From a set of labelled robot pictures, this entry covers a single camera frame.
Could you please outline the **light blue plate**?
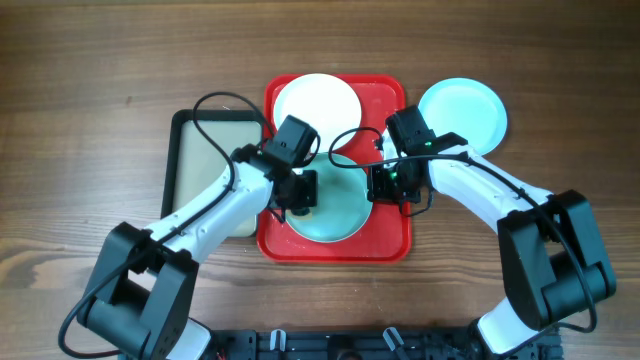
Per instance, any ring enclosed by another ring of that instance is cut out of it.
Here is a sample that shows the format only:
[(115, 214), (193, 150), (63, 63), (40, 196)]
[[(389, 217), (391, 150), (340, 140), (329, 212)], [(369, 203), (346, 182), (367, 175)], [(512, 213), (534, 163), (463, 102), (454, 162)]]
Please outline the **light blue plate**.
[(504, 139), (508, 116), (500, 97), (487, 85), (469, 78), (449, 78), (432, 85), (418, 108), (437, 136), (454, 132), (481, 155)]
[(317, 155), (304, 170), (317, 174), (317, 204), (304, 216), (288, 210), (286, 223), (298, 235), (319, 243), (342, 241), (359, 231), (373, 208), (367, 199), (365, 171), (336, 167), (326, 153)]

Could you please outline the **white round plate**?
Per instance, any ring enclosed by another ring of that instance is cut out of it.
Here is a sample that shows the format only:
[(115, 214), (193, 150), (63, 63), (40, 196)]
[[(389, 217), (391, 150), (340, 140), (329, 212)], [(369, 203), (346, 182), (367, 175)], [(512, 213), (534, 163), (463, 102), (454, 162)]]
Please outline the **white round plate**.
[(278, 94), (273, 120), (279, 128), (292, 115), (313, 127), (320, 135), (320, 153), (326, 153), (334, 140), (347, 130), (358, 128), (362, 107), (353, 88), (328, 74), (307, 74), (289, 82)]

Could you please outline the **green and yellow sponge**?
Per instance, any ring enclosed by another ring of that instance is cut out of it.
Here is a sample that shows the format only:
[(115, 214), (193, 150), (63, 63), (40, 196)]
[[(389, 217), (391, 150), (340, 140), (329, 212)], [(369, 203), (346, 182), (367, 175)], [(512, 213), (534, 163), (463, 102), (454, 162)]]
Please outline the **green and yellow sponge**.
[(290, 213), (292, 217), (302, 220), (311, 219), (313, 216), (313, 210), (311, 207), (292, 209)]

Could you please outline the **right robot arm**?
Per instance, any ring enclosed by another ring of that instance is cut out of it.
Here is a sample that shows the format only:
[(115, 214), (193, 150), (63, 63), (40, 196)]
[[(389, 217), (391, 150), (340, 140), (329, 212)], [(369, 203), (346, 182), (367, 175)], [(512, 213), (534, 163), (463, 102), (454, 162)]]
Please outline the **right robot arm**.
[(368, 198), (404, 206), (421, 191), (447, 195), (498, 236), (506, 297), (473, 325), (471, 359), (504, 359), (540, 341), (567, 317), (612, 297), (617, 280), (589, 201), (575, 190), (554, 194), (509, 175), (455, 132), (436, 134), (419, 109), (390, 115), (376, 142), (383, 159), (368, 168)]

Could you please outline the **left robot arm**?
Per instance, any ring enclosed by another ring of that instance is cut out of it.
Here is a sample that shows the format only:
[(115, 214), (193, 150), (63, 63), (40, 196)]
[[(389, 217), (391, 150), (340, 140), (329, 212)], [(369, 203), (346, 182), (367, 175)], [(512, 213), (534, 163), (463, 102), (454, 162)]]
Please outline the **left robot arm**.
[(207, 357), (213, 334), (189, 317), (200, 264), (269, 206), (315, 205), (316, 175), (304, 161), (319, 143), (289, 116), (264, 146), (236, 149), (225, 172), (179, 210), (144, 229), (116, 226), (69, 317), (131, 359)]

